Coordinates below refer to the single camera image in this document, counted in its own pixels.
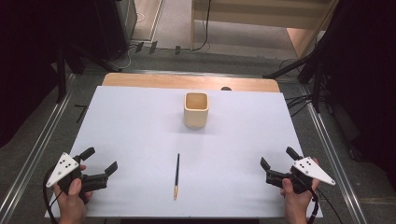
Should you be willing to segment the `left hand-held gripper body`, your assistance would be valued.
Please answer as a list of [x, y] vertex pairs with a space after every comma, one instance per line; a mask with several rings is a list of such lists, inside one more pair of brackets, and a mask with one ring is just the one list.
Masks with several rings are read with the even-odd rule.
[[61, 191], [68, 193], [72, 181], [79, 178], [82, 182], [82, 188], [79, 194], [80, 199], [87, 203], [85, 193], [105, 189], [107, 187], [108, 175], [105, 173], [99, 175], [84, 175], [81, 171], [80, 162], [76, 162], [74, 157], [63, 153], [54, 166], [49, 178], [45, 181], [47, 188], [57, 184]]

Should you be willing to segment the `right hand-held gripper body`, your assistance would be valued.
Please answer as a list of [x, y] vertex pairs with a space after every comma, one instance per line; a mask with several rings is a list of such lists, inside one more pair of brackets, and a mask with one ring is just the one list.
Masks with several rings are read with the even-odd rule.
[[295, 161], [289, 173], [280, 173], [272, 169], [266, 173], [266, 183], [282, 189], [282, 180], [288, 178], [293, 190], [297, 194], [308, 191], [312, 187], [312, 182], [317, 179], [326, 184], [335, 185], [335, 181], [310, 157]]

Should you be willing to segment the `black pen with gold tip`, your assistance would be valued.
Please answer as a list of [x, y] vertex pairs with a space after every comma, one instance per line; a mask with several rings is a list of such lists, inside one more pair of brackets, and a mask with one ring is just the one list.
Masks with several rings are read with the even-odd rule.
[[180, 165], [180, 154], [177, 153], [177, 166], [176, 166], [175, 185], [174, 185], [174, 200], [177, 199], [177, 193], [178, 193], [179, 165]]

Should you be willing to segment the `beige square pen holder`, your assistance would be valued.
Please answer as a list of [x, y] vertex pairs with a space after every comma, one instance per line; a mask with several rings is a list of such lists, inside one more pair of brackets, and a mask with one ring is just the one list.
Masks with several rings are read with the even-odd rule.
[[193, 129], [204, 128], [209, 110], [205, 92], [187, 92], [184, 98], [184, 124]]

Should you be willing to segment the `person's left hand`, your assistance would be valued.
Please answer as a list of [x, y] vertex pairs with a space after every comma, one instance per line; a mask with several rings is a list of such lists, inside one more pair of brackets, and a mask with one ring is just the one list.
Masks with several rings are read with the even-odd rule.
[[59, 224], [83, 224], [87, 215], [87, 206], [79, 197], [81, 188], [82, 182], [79, 178], [72, 181], [67, 194], [62, 193], [57, 184], [53, 186], [53, 191], [58, 196]]

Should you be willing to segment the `person's right hand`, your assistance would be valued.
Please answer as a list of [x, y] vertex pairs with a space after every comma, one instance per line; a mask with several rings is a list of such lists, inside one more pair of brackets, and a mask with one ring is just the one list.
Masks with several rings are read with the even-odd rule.
[[282, 180], [280, 194], [284, 197], [284, 216], [289, 224], [307, 224], [306, 211], [312, 199], [312, 193], [306, 191], [296, 194], [288, 178]]

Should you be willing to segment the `white table mat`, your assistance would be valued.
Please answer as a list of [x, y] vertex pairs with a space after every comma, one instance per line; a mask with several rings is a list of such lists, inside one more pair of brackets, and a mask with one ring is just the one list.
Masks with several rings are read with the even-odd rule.
[[[282, 217], [260, 162], [287, 172], [300, 143], [281, 93], [209, 91], [202, 129], [184, 124], [183, 89], [96, 89], [70, 151], [94, 147], [87, 172], [118, 170], [93, 194], [89, 217]], [[180, 154], [177, 199], [174, 185]]]

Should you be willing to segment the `black metal stand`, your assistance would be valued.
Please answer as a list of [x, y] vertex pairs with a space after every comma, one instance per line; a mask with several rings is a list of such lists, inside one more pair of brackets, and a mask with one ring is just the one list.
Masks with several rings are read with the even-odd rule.
[[287, 74], [293, 69], [297, 69], [300, 66], [304, 67], [297, 77], [298, 81], [301, 84], [306, 84], [311, 78], [314, 79], [313, 92], [310, 94], [309, 99], [311, 100], [312, 106], [314, 107], [315, 111], [318, 113], [320, 82], [322, 78], [322, 63], [319, 60], [318, 54], [314, 51], [312, 51], [307, 56], [304, 56], [302, 59], [299, 59], [294, 63], [280, 68], [278, 71], [270, 75], [263, 75], [262, 77], [266, 79], [276, 79]]

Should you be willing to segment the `dark cabinet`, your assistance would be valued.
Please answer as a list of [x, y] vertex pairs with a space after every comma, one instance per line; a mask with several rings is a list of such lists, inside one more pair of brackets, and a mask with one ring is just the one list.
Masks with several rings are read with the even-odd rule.
[[98, 13], [101, 58], [115, 60], [129, 48], [137, 14], [134, 0], [94, 0]]

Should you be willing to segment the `light wooden furniture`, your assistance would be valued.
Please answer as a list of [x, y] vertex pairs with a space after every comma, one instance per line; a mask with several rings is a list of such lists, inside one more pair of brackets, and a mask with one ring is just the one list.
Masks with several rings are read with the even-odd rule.
[[194, 21], [283, 27], [298, 58], [308, 55], [320, 31], [326, 31], [339, 0], [191, 0], [191, 46]]

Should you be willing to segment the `aluminium floor rail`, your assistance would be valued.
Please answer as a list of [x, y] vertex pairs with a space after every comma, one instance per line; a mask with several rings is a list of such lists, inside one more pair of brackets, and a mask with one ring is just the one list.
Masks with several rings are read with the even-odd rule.
[[336, 153], [332, 139], [330, 138], [330, 135], [326, 129], [322, 116], [316, 112], [312, 105], [308, 107], [308, 111], [317, 129], [318, 136], [324, 147], [324, 151], [329, 160], [330, 166], [332, 167], [337, 186], [341, 190], [346, 207], [354, 224], [368, 224], [367, 219], [365, 218], [365, 215], [361, 209], [361, 204], [358, 200], [358, 197], [356, 196], [355, 191], [347, 177], [347, 173], [345, 172], [345, 169]]
[[66, 87], [68, 91], [60, 103], [55, 104], [51, 108], [49, 117], [46, 119], [43, 128], [37, 136], [34, 145], [28, 150], [28, 156], [22, 162], [12, 161], [18, 164], [20, 169], [15, 176], [11, 187], [7, 190], [4, 200], [0, 202], [0, 224], [7, 224], [17, 207], [22, 194], [28, 186], [28, 183], [37, 167], [42, 155], [45, 152], [46, 146], [58, 125], [58, 122], [69, 102], [70, 96], [73, 92], [76, 83], [76, 75], [71, 74], [66, 80]]

